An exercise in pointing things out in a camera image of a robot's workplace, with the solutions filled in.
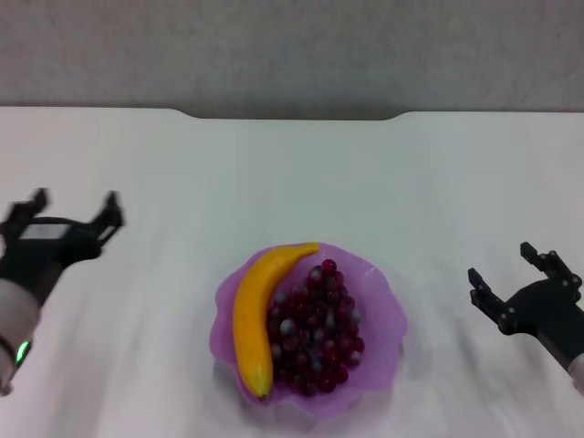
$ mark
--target gray wall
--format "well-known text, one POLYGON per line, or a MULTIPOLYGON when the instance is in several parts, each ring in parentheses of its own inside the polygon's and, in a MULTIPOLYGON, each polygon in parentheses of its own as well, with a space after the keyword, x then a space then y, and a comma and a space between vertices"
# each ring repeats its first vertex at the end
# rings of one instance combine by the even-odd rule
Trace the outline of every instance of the gray wall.
POLYGON ((579 0, 2 0, 0 104, 584 110, 579 0))

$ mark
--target white table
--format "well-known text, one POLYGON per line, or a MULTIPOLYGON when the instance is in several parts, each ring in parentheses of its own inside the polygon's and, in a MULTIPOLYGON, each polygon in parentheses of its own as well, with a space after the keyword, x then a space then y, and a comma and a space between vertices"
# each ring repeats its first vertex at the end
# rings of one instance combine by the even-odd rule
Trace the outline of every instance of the white table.
POLYGON ((0 109, 0 210, 37 187, 128 226, 70 268, 0 400, 3 437, 574 437, 584 401, 536 340, 472 307, 509 297, 528 240, 584 275, 584 115, 195 120, 171 110, 0 109), (392 393, 330 422, 241 403, 214 366, 214 292, 254 251, 319 240, 383 270, 410 319, 392 393))

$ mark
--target grape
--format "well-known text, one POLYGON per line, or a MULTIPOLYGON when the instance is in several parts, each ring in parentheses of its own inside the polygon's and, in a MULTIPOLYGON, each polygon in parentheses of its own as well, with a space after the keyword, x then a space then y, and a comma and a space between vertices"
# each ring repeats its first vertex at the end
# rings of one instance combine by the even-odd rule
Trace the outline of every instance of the grape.
POLYGON ((347 365, 354 367, 356 365, 359 365, 359 363, 361 362, 361 355, 359 354, 358 351, 353 351, 351 354, 349 354, 349 356, 347 356, 345 361, 347 365))
POLYGON ((302 347, 307 347, 308 344, 310 343, 310 332, 305 328, 301 328, 298 331, 298 343, 302 347))
POLYGON ((320 269, 322 270, 324 275, 329 276, 334 274, 335 271, 337 271, 337 264, 335 263, 334 260, 328 258, 320 264, 320 269))
POLYGON ((320 359, 314 359, 314 360, 312 360, 312 362, 310 364, 310 368, 314 372, 322 372, 322 360, 320 360, 320 359))
POLYGON ((335 349, 330 349, 325 353, 325 362, 331 366, 335 367, 340 364, 340 355, 335 349))
POLYGON ((349 291, 347 290, 346 287, 341 286, 339 287, 339 294, 341 298, 345 299, 349 296, 349 291))
POLYGON ((336 306, 339 302, 340 295, 337 289, 328 289, 325 296, 327 303, 331 306, 336 306))
POLYGON ((305 369, 309 363, 308 354, 305 351, 299 351, 296 355, 295 363, 300 370, 305 369))
POLYGON ((320 287, 315 287, 314 289, 310 289, 308 293, 308 300, 312 303, 319 302, 324 297, 324 292, 320 287))
POLYGON ((349 320, 350 315, 351 315, 351 308, 349 307, 349 305, 347 305, 344 302, 341 302, 337 306, 337 310, 335 311, 335 317, 336 317, 337 321, 346 322, 349 320))
POLYGON ((300 387, 300 393, 306 397, 317 395, 317 392, 318 387, 312 381, 305 381, 304 384, 300 387))
POLYGON ((307 327, 309 329, 316 329, 318 327, 318 317, 315 314, 312 314, 307 319, 307 327))
POLYGON ((335 272, 335 286, 336 287, 341 287, 345 284, 345 276, 343 276, 343 273, 340 271, 335 272))
POLYGON ((355 324, 349 324, 347 326, 347 332, 353 337, 357 336, 359 335, 359 326, 356 326, 355 324))
POLYGON ((337 286, 337 282, 335 281, 335 277, 333 276, 325 276, 325 289, 334 289, 337 286))
POLYGON ((280 306, 286 303, 286 300, 287 300, 286 294, 283 294, 282 292, 277 293, 276 296, 274 297, 274 302, 280 306))
POLYGON ((332 314, 332 311, 328 313, 327 320, 325 321, 325 327, 329 330, 335 328, 335 317, 332 314))
POLYGON ((332 339, 329 339, 327 341, 325 341, 324 344, 322 344, 322 352, 323 353, 327 353, 328 351, 335 349, 335 341, 332 339))
POLYGON ((284 319, 280 324, 280 332, 282 336, 292 336, 296 333, 296 324, 290 318, 284 319))
POLYGON ((350 321, 353 324, 357 325, 361 322, 361 319, 362 319, 362 316, 361 316, 360 312, 356 308, 354 308, 353 313, 351 313, 351 315, 350 315, 350 321))
POLYGON ((298 299, 299 297, 308 298, 308 288, 305 285, 295 284, 290 290, 292 297, 298 299))
POLYGON ((358 353, 362 353, 365 350, 365 341, 357 336, 354 341, 355 344, 355 351, 358 353))
POLYGON ((315 314, 319 320, 324 321, 329 314, 329 309, 324 305, 324 303, 317 303, 315 307, 315 314))
POLYGON ((280 339, 280 323, 277 320, 271 320, 267 323, 267 337, 274 342, 280 339))
POLYGON ((298 338, 296 336, 291 336, 282 341, 282 348, 285 351, 293 351, 298 348, 298 338))
POLYGON ((272 344, 272 360, 282 359, 282 348, 278 344, 272 344))
POLYGON ((267 311, 274 379, 306 397, 334 391, 349 378, 346 366, 360 363, 362 316, 344 283, 335 261, 324 260, 267 311))
POLYGON ((337 372, 335 372, 335 381, 337 384, 341 384, 347 381, 349 378, 349 372, 343 366, 340 366, 337 372))
POLYGON ((307 305, 302 301, 298 301, 294 306, 294 317, 298 320, 304 320, 307 317, 307 313, 307 305))
POLYGON ((269 319, 282 319, 282 309, 278 307, 272 307, 267 311, 267 317, 269 319))
POLYGON ((319 344, 325 338, 325 330, 323 330, 322 328, 317 328, 316 330, 314 330, 312 338, 317 344, 319 344))
POLYGON ((314 266, 308 272, 308 280, 311 286, 315 287, 320 285, 320 283, 322 283, 322 279, 322 269, 320 269, 320 266, 314 266))
POLYGON ((351 338, 341 338, 338 345, 343 354, 350 354, 355 349, 351 338))
POLYGON ((333 392, 337 384, 330 376, 325 376, 319 382, 318 387, 323 392, 333 392))

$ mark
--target purple bowl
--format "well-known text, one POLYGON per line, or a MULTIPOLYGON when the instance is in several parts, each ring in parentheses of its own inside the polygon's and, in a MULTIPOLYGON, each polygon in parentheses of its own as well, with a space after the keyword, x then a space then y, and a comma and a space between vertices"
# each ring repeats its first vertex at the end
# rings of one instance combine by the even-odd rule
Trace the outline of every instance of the purple bowl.
POLYGON ((339 270, 345 274, 345 285, 363 316, 360 336, 365 341, 365 351, 361 356, 361 364, 349 370, 347 382, 339 385, 331 394, 319 394, 311 398, 303 397, 288 387, 275 383, 267 401, 258 401, 242 383, 237 371, 233 340, 235 293, 245 272, 271 248, 254 254, 217 289, 217 316, 211 329, 209 345, 213 355, 234 370, 239 388, 250 402, 261 405, 294 403, 314 417, 328 418, 345 411, 364 392, 390 388, 397 369, 400 342, 407 331, 408 321, 392 294, 387 279, 377 267, 336 246, 319 245, 320 250, 300 260, 277 290, 288 290, 294 283, 301 281, 312 266, 320 264, 326 258, 337 262, 339 270))

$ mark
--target banana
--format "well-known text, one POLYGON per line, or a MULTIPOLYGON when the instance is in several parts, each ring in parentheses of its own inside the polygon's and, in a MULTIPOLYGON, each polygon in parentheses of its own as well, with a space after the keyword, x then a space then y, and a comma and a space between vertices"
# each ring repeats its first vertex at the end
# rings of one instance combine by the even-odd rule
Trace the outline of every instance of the banana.
POLYGON ((279 246, 249 268, 237 289, 234 344, 237 368, 246 388, 263 400, 272 389, 272 354, 266 332, 266 312, 277 284, 303 257, 318 252, 318 244, 279 246))

